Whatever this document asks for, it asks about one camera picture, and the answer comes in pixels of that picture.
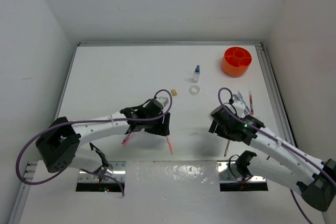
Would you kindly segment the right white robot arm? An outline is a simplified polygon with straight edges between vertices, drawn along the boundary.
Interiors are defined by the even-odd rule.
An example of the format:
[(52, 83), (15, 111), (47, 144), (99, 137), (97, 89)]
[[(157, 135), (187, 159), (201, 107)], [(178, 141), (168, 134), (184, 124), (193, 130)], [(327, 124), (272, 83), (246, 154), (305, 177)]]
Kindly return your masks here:
[(255, 152), (244, 151), (229, 166), (233, 175), (264, 177), (296, 192), (318, 211), (329, 209), (335, 199), (335, 160), (323, 161), (304, 153), (251, 115), (240, 119), (227, 107), (219, 106), (211, 117), (209, 132), (267, 155), (262, 158)]

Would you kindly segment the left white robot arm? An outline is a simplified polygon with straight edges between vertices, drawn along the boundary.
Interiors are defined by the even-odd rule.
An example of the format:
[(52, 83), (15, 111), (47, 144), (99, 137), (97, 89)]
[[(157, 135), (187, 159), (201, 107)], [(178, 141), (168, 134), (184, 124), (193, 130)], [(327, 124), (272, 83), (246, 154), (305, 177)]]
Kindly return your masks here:
[(168, 136), (170, 114), (163, 113), (168, 103), (167, 97), (153, 98), (144, 105), (73, 125), (64, 116), (55, 120), (48, 132), (42, 134), (36, 147), (49, 173), (62, 172), (67, 167), (104, 173), (110, 168), (109, 162), (93, 142), (140, 131)]

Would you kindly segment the red pink barrel pen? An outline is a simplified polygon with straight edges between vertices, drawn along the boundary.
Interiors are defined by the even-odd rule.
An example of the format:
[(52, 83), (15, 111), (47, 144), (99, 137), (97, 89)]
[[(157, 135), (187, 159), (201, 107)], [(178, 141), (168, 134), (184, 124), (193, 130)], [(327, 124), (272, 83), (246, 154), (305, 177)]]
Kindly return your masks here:
[(121, 144), (122, 144), (122, 145), (126, 145), (133, 135), (134, 135), (134, 132), (128, 134), (128, 135), (124, 138), (124, 140), (122, 141)]

